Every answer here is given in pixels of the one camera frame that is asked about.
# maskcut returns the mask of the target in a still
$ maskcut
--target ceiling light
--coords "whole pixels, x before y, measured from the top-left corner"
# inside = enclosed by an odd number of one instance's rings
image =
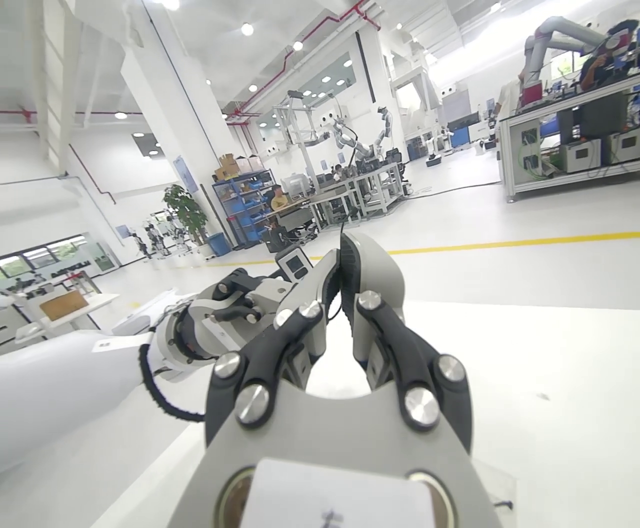
[[[162,5],[170,11],[175,11],[180,7],[180,0],[162,0]]]

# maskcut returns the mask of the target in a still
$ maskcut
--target yellow shirt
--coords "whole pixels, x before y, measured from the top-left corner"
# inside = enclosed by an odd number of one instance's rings
[[[271,201],[271,208],[274,211],[277,211],[278,209],[282,209],[286,205],[289,205],[289,199],[284,195],[275,196]]]

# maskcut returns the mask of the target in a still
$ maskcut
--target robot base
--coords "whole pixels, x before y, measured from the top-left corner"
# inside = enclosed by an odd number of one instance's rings
[[[434,165],[439,165],[440,163],[442,163],[442,156],[438,154],[434,158],[427,160],[427,167],[433,167]]]

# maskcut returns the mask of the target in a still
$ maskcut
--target yellow floor line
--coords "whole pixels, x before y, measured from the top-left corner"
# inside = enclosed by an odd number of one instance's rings
[[[575,244],[578,242],[602,242],[606,240],[640,239],[640,231],[622,233],[603,233],[599,235],[577,235],[572,237],[534,238],[528,240],[510,240],[504,242],[485,242],[479,244],[462,244],[459,246],[436,246],[433,248],[412,248],[407,250],[392,250],[389,255],[413,255],[415,253],[440,253],[452,251],[487,250],[491,248],[515,248],[518,246],[545,246],[549,244]],[[320,260],[322,257],[309,257],[310,260]],[[254,260],[251,262],[207,263],[207,268],[223,268],[227,266],[256,266],[258,264],[273,264],[273,260]],[[185,266],[185,268],[201,268],[202,266]]]

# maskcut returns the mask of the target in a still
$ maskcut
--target white floor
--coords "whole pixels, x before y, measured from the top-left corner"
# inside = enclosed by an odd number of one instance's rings
[[[494,181],[497,165],[491,155],[466,151],[436,168],[418,160],[406,175],[416,191],[437,192]],[[355,229],[388,250],[630,232],[640,231],[639,201],[638,182],[515,204],[504,201],[498,185],[414,200]],[[320,256],[337,244],[337,233],[326,233],[305,251]],[[519,527],[637,524],[632,493],[640,484],[634,450],[640,422],[633,409],[640,315],[632,310],[640,308],[638,257],[640,239],[394,257],[407,298],[421,301],[409,303],[408,325],[467,363],[474,457],[515,480]],[[163,289],[198,291],[234,262],[269,260],[258,246],[211,266],[190,259],[135,263],[97,280],[121,297],[95,318],[109,328]],[[274,269],[243,267],[253,275]],[[344,344],[344,323],[338,318],[330,326],[335,351]],[[314,376],[326,382],[318,390],[358,390],[355,365],[335,351],[338,363],[330,372],[323,376],[323,364],[316,367]],[[163,390],[178,405],[201,410],[207,375]],[[627,408],[630,416],[623,414]],[[92,526],[111,505],[122,504],[118,498],[185,427],[164,416],[142,388],[134,391],[115,412],[0,475],[0,526]]]

